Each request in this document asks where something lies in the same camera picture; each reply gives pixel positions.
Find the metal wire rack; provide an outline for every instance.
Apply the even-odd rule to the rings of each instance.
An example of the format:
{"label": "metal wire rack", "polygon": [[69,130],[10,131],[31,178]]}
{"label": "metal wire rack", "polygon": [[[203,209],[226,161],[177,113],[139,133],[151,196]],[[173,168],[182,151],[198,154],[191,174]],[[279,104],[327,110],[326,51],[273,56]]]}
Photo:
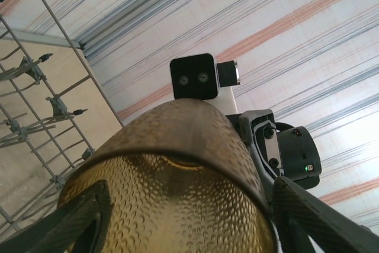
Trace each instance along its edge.
{"label": "metal wire rack", "polygon": [[[78,127],[78,125],[75,122],[75,116],[81,115],[86,110],[80,109],[80,110],[75,110],[75,111],[68,111],[67,107],[65,106],[62,100],[62,96],[67,94],[68,92],[71,92],[74,88],[78,87],[80,84],[84,83],[85,81],[91,79],[93,80],[95,86],[98,88],[101,95],[104,97],[104,100],[107,102],[108,106],[110,107],[114,115],[117,117],[117,113],[114,111],[114,109],[110,105],[109,101],[107,100],[101,87],[95,80],[91,70],[87,66],[82,55],[76,49],[73,41],[69,38],[69,36],[65,32],[62,25],[60,24],[59,20],[54,15],[53,11],[51,10],[47,2],[45,0],[41,0],[41,2],[46,7],[46,10],[48,10],[51,17],[54,19],[59,30],[64,35],[65,39],[69,43],[69,46],[72,48],[73,52],[78,57],[79,61],[81,62],[85,70],[87,71],[88,75],[82,78],[81,80],[79,80],[78,82],[76,82],[75,84],[71,85],[69,88],[63,90],[62,92],[58,94],[55,93],[53,88],[48,83],[46,75],[38,66],[39,63],[47,61],[52,54],[42,55],[37,61],[34,61],[31,58],[28,51],[26,50],[26,48],[24,47],[24,45],[22,44],[22,42],[19,40],[19,38],[15,34],[15,32],[5,21],[4,17],[0,14],[0,24],[2,24],[6,29],[6,32],[0,35],[0,39],[4,38],[5,36],[10,35],[11,38],[17,44],[17,48],[15,50],[10,51],[7,55],[0,55],[0,69],[1,69],[0,81],[8,81],[11,83],[11,85],[14,88],[14,91],[12,92],[8,92],[6,94],[0,94],[0,100],[3,97],[18,94],[21,97],[21,99],[25,102],[30,112],[36,118],[36,121],[34,123],[28,126],[21,126],[19,122],[17,121],[17,119],[25,116],[26,113],[17,114],[13,116],[6,110],[6,108],[1,104],[1,101],[0,101],[0,109],[6,117],[6,120],[4,120],[3,122],[0,122],[0,125],[7,125],[11,131],[8,135],[0,138],[0,148],[14,146],[19,143],[26,143],[28,147],[31,149],[32,153],[35,154],[37,159],[41,162],[43,168],[45,168],[47,172],[49,173],[49,175],[51,176],[49,183],[44,188],[42,188],[36,195],[34,195],[28,202],[26,202],[21,208],[15,211],[13,214],[8,214],[4,210],[4,208],[1,207],[1,201],[0,201],[0,215],[5,219],[5,222],[0,224],[0,241],[4,240],[4,238],[6,236],[9,236],[11,233],[21,230],[22,226],[20,224],[22,222],[26,220],[30,220],[32,218],[33,220],[41,219],[42,217],[45,217],[50,212],[52,212],[56,206],[56,199],[57,199],[59,190],[65,183],[67,177],[70,176],[70,174],[73,171],[75,171],[75,169],[78,166],[80,166],[80,164],[83,163],[84,160],[89,158],[94,152],[94,149],[91,146],[90,142],[88,141],[88,139],[83,134],[83,131]],[[18,51],[22,51],[22,53],[24,54],[24,58],[21,64],[18,67],[5,70],[1,62],[12,57]],[[14,79],[23,74],[27,74],[31,76],[34,79],[34,82],[25,88],[19,88],[19,86],[15,83]],[[46,98],[46,100],[49,101],[52,106],[53,115],[46,118],[41,118],[39,114],[37,114],[36,110],[32,107],[30,102],[27,100],[27,98],[23,94],[25,90],[32,88],[34,85],[38,85],[41,82],[47,87],[47,89],[50,91],[52,95],[51,97]],[[53,129],[56,126],[56,124],[60,123],[61,121],[69,121],[70,126],[64,131],[56,135],[53,135],[50,130]],[[57,138],[72,129],[75,129],[79,133],[81,139],[66,148],[62,148],[60,144],[58,143]],[[46,132],[47,135],[49,136],[49,139],[38,146],[34,146],[29,140],[29,135],[38,133],[38,132]],[[46,146],[48,143],[52,143],[55,145],[55,147],[57,148],[57,154],[53,156],[52,158],[45,159],[40,154],[40,149]],[[73,161],[73,159],[70,159],[70,157],[67,155],[66,152],[70,148],[73,148],[74,146],[79,145],[81,143],[84,143],[86,145],[86,149],[80,158]],[[68,163],[68,167],[60,173],[55,173],[49,167],[49,163],[54,161],[59,156],[64,157],[64,159]]]}

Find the black camera module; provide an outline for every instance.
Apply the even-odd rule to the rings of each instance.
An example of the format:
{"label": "black camera module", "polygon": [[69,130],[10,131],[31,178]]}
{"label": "black camera module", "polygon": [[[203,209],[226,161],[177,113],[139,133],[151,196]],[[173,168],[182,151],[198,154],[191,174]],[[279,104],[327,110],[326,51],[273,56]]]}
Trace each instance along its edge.
{"label": "black camera module", "polygon": [[219,80],[212,55],[181,57],[170,63],[174,98],[215,99],[219,94]]}

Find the camera lens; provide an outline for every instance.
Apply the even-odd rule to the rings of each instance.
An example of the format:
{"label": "camera lens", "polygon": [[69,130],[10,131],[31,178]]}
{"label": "camera lens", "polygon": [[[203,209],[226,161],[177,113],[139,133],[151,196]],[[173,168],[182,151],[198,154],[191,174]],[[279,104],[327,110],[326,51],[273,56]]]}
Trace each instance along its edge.
{"label": "camera lens", "polygon": [[185,76],[185,75],[182,76],[182,77],[180,77],[179,83],[180,83],[181,85],[187,85],[187,84],[188,84],[188,77]]}
{"label": "camera lens", "polygon": [[208,74],[206,74],[205,72],[203,72],[203,73],[199,74],[198,79],[202,83],[207,82],[208,81]]}

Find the screw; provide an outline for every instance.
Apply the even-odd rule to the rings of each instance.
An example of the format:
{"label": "screw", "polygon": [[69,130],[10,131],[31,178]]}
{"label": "screw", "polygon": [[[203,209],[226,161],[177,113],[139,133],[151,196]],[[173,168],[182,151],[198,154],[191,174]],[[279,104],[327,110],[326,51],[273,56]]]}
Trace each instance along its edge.
{"label": "screw", "polygon": [[272,128],[267,127],[263,131],[263,134],[264,134],[264,136],[265,136],[266,139],[272,139],[272,137],[274,136],[274,131],[273,131]]}
{"label": "screw", "polygon": [[270,166],[273,167],[273,168],[276,168],[276,167],[278,167],[278,165],[279,165],[279,161],[278,161],[276,158],[271,158],[271,159],[268,161],[268,165],[270,165]]}

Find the striped ceiling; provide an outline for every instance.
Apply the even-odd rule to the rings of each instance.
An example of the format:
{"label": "striped ceiling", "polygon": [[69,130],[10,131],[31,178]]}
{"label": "striped ceiling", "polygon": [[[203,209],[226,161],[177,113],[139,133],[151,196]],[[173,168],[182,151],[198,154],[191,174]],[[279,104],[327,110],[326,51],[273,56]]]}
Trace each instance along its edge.
{"label": "striped ceiling", "polygon": [[[208,52],[237,60],[239,111],[271,108],[277,120],[306,126],[323,164],[311,192],[379,234],[379,0],[48,2],[86,44],[125,123],[173,98],[171,59]],[[59,35],[39,5],[11,0],[0,11],[14,28]]]}

